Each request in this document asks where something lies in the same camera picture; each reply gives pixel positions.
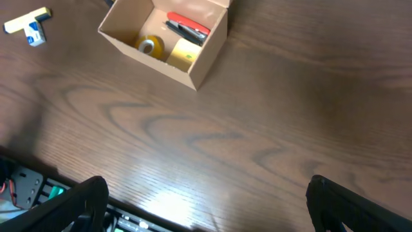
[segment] wooden surface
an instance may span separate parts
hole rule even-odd
[[[0,19],[41,6],[46,44],[0,35],[3,144],[40,115],[38,159],[185,226],[313,231],[315,173],[412,219],[409,1],[235,0],[197,93],[99,35],[103,0],[3,0]]]

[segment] yellow sticky note pad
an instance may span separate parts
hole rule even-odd
[[[200,46],[186,39],[179,39],[169,58],[167,58],[166,63],[175,66],[181,71],[187,72],[196,60],[200,50]]]

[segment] box flap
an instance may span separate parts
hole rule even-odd
[[[223,6],[225,8],[229,8],[230,4],[233,2],[233,0],[209,0],[213,3],[216,3],[217,5]]]

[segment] white and blue eraser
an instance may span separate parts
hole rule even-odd
[[[41,28],[40,23],[36,20],[27,23],[23,29],[26,34],[28,44],[31,46],[39,46],[40,44],[46,42],[43,29]]]

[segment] tape roll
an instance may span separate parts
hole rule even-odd
[[[135,48],[153,58],[160,59],[163,53],[162,45],[154,35],[142,36],[135,44]]]

